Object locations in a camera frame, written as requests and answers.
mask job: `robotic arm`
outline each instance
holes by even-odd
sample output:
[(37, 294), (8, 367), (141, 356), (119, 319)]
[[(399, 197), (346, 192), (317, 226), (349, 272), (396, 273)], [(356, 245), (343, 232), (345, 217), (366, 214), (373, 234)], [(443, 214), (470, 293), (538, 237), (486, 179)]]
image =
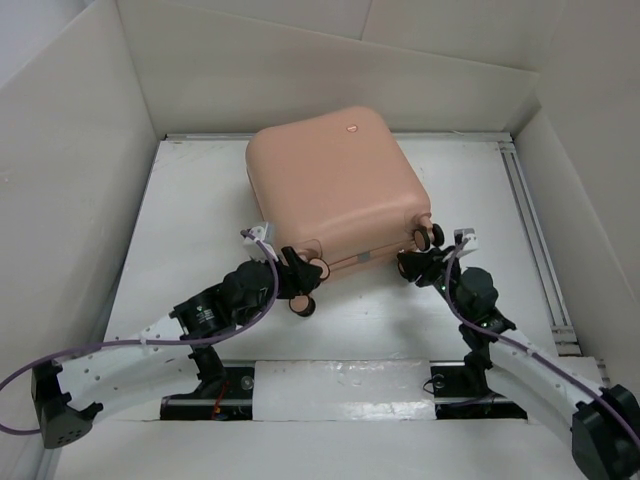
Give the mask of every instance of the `robotic arm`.
[(275, 298), (303, 299), (298, 315), (313, 313), (309, 294), (328, 270), (304, 261), (291, 247), (282, 249), (285, 264), (262, 243), (264, 227), (247, 236), (254, 260), (138, 334), (118, 340), (139, 347), (104, 349), (33, 368), (31, 391), (45, 448), (68, 445), (96, 422), (145, 401), (184, 392), (211, 398), (227, 380), (212, 345), (251, 327)]
[(624, 479), (640, 469), (640, 408), (620, 385), (602, 388), (539, 349), (496, 308), (498, 292), (480, 268), (461, 271), (459, 257), (475, 249), (471, 230), (456, 246), (398, 254), (400, 274), (433, 286), (462, 322), (471, 349), (466, 376), (476, 391), (513, 400), (571, 448), (589, 479)]
[[(266, 238), (264, 230), (251, 232), (254, 240), (254, 234)], [(398, 254), (400, 274), (418, 287), (435, 287), (461, 320), (460, 333), (471, 349), (465, 357), (468, 381), (477, 391), (504, 395), (541, 421), (571, 447), (587, 478), (623, 479), (637, 472), (640, 408), (634, 396), (619, 385), (604, 389), (581, 378), (519, 332), (495, 306), (491, 275), (479, 268), (461, 271), (459, 257), (474, 242), (466, 231), (444, 250)], [(33, 368), (32, 396), (45, 448), (74, 442), (94, 423), (147, 400), (179, 392), (211, 398), (226, 382), (212, 345), (249, 328), (275, 298), (302, 298), (297, 313), (311, 315), (315, 304), (309, 294), (328, 270), (290, 247), (282, 249), (285, 263), (265, 245), (250, 243), (254, 260), (128, 339), (138, 348)]]

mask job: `black connector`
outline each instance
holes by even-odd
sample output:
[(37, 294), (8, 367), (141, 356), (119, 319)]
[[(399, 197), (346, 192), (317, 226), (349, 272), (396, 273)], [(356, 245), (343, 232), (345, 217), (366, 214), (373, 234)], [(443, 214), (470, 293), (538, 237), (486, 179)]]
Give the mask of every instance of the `black connector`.
[(101, 403), (92, 403), (81, 412), (71, 408), (71, 395), (60, 391), (61, 371), (58, 363), (49, 361), (34, 367), (31, 376), (31, 396), (46, 449), (64, 447), (84, 437), (103, 410)]
[[(640, 435), (640, 407), (621, 385), (603, 389), (602, 399)], [(598, 402), (579, 404), (571, 425), (571, 453), (590, 480), (623, 480), (640, 469), (640, 450)]]

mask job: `white bracket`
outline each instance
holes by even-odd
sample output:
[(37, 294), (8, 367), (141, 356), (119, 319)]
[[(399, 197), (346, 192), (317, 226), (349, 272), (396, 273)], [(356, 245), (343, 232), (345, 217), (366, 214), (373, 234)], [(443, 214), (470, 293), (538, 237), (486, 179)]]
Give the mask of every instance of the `white bracket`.
[(274, 259), (278, 258), (278, 255), (271, 246), (276, 236), (275, 227), (272, 223), (259, 223), (255, 227), (251, 228), (249, 230), (249, 233), (255, 237), (255, 240), (245, 237), (244, 241), (242, 242), (242, 246), (249, 255), (249, 258), (258, 262), (267, 261), (267, 257), (262, 249), (258, 246), (257, 241), (262, 242), (262, 244), (267, 248)]

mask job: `cable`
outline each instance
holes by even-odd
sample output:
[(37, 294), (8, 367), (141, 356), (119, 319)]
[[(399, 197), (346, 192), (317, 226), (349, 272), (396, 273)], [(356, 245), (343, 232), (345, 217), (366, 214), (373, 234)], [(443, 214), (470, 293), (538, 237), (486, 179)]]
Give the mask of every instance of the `cable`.
[(222, 385), (222, 390), (220, 391), (220, 395), (218, 395), (218, 398), (216, 399), (216, 403), (213, 404), (213, 411), (211, 412), (211, 420), (215, 420), (217, 418), (219, 413), (219, 408), (220, 408), (220, 402), (222, 401), (222, 398), (224, 397), (224, 395), (227, 393), (228, 389), (229, 389), (229, 380), (224, 382), (224, 385)]
[[(243, 230), (240, 233), (243, 237), (250, 238), (251, 240), (256, 242), (258, 247), (260, 247), (260, 250), (262, 250), (262, 252), (266, 255), (267, 262), (269, 263), (269, 267), (271, 268), (271, 273), (273, 274), (273, 293), (271, 294), (271, 297), (269, 298), (269, 301), (267, 302), (267, 305), (265, 306), (265, 308), (260, 312), (258, 312), (256, 316), (253, 317), (251, 320), (249, 320), (249, 322), (247, 322), (242, 328), (235, 329), (231, 332), (227, 332), (219, 335), (212, 335), (211, 337), (208, 337), (208, 338), (198, 338), (198, 339), (191, 339), (191, 340), (147, 340), (146, 341), (147, 345), (164, 345), (164, 346), (215, 345), (216, 343), (220, 343), (224, 340), (228, 340), (229, 338), (235, 337), (241, 332), (244, 332), (248, 328), (251, 328), (260, 320), (262, 320), (264, 316), (269, 312), (269, 310), (271, 310), (271, 307), (273, 307), (273, 304), (275, 303), (276, 298), (278, 297), (278, 291), (280, 289), (278, 270), (276, 268), (276, 261), (278, 259), (274, 258), (271, 252), (264, 245), (264, 243), (262, 243), (261, 240), (257, 239), (251, 233), (249, 233), (246, 230)], [(112, 340), (108, 342), (90, 343), (88, 345), (83, 345), (81, 347), (67, 348), (55, 353), (51, 353), (49, 355), (45, 355), (44, 357), (40, 357), (37, 360), (34, 360), (20, 367), (18, 370), (16, 370), (7, 378), (5, 378), (2, 382), (0, 382), (0, 392), (2, 392), (11, 382), (13, 382), (20, 375), (28, 372), (29, 370), (37, 367), (38, 365), (42, 365), (43, 363), (49, 362), (51, 360), (55, 360), (56, 358), (68, 357), (72, 355), (86, 355), (89, 353), (102, 350), (103, 348), (137, 347), (142, 344), (143, 344), (142, 341), (138, 339)], [(0, 432), (6, 433), (9, 435), (15, 435), (15, 436), (27, 436), (27, 435), (36, 435), (40, 433), (40, 429), (18, 430), (15, 428), (7, 427), (6, 425), (3, 425), (2, 423), (0, 423)]]
[(446, 269), (445, 275), (444, 275), (444, 288), (445, 288), (445, 300), (447, 302), (447, 305), (449, 305), (449, 308), (451, 309), (451, 312), (466, 327), (470, 328), (471, 330), (475, 330), (476, 332), (478, 332), (478, 333), (480, 333), (482, 335), (485, 335), (487, 337), (495, 338), (495, 339), (500, 340), (500, 341), (502, 341), (504, 343), (508, 343), (512, 347), (515, 347), (518, 350), (521, 350), (522, 352), (526, 353), (527, 355), (529, 355), (533, 359), (535, 359), (538, 363), (540, 363), (541, 365), (543, 365), (544, 367), (546, 367), (547, 369), (551, 370), (553, 373), (558, 375), (560, 378), (562, 378), (563, 380), (569, 382), (571, 385), (576, 387), (578, 390), (580, 390), (581, 392), (583, 392), (584, 394), (589, 396), (596, 403), (598, 403), (602, 408), (604, 408), (607, 411), (607, 413), (609, 413), (615, 419), (616, 422), (618, 422), (618, 424), (627, 433), (627, 435), (629, 435), (629, 437), (631, 438), (631, 440), (635, 444), (636, 448), (640, 451), (640, 437), (638, 437), (636, 432), (633, 430), (633, 427), (631, 427), (631, 425), (629, 425), (629, 423), (622, 417), (622, 415), (620, 415), (611, 405), (609, 405), (607, 402), (605, 402), (600, 397), (600, 395), (598, 393), (594, 392), (588, 386), (586, 386), (584, 383), (582, 383), (581, 381), (577, 380), (573, 376), (571, 376), (568, 373), (566, 373), (561, 368), (559, 368), (556, 365), (554, 365), (552, 362), (550, 362), (549, 360), (544, 358), (538, 352), (531, 351), (529, 349), (529, 347), (527, 347), (526, 345), (524, 345), (524, 344), (522, 344), (522, 343), (520, 343), (520, 342), (518, 342), (516, 340), (513, 340), (512, 338), (500, 335), (499, 333), (495, 333), (495, 332), (492, 332), (490, 330), (487, 330), (487, 329), (484, 329), (482, 327), (479, 327), (475, 323), (472, 323), (469, 320), (467, 320), (466, 318), (464, 318), (460, 314), (460, 312), (458, 312), (458, 309), (456, 308), (455, 304), (453, 303), (453, 300), (451, 300), (451, 293), (449, 292), (449, 285), (451, 283), (451, 271), (453, 270), (453, 264), (455, 263), (456, 258), (458, 257), (458, 254), (462, 251), (462, 249), (466, 245), (467, 241), (468, 240), (463, 240), (462, 243), (457, 245), (453, 249), (453, 251), (451, 252), (451, 256), (449, 257), (449, 260), (447, 261), (447, 269)]
[(491, 400), (491, 405), (493, 405), (493, 401), (496, 399), (497, 395), (495, 393), (489, 393), (487, 395), (482, 395), (481, 397), (471, 398), (469, 400), (465, 400), (463, 402), (454, 402), (454, 403), (446, 403), (443, 406), (445, 407), (470, 407), (472, 405), (480, 405), (487, 400)]

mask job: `suitcase wheel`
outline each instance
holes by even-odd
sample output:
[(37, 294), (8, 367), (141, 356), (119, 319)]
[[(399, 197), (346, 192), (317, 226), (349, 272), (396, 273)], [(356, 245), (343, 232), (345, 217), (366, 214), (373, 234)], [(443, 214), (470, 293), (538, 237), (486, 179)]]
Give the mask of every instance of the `suitcase wheel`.
[(442, 227), (437, 223), (434, 223), (431, 232), (433, 233), (433, 246), (441, 247), (442, 245), (444, 245), (445, 238)]
[(322, 275), (320, 275), (321, 282), (324, 282), (327, 278), (329, 278), (329, 275), (331, 275), (329, 265), (327, 265), (327, 262), (325, 262), (321, 258), (312, 258), (311, 260), (309, 260), (309, 264), (315, 265), (316, 267), (320, 267), (322, 269)]
[(431, 248), (431, 239), (429, 238), (429, 230), (426, 227), (418, 227), (413, 231), (413, 240), (416, 242), (416, 247), (421, 252), (426, 252)]
[(404, 268), (402, 268), (402, 264), (400, 262), (398, 262), (398, 273), (400, 274), (400, 276), (402, 278), (404, 278), (405, 280), (409, 280), (409, 276), (407, 275), (407, 273), (404, 271)]
[(301, 317), (310, 317), (316, 311), (316, 301), (309, 295), (300, 295), (289, 300), (289, 308)]

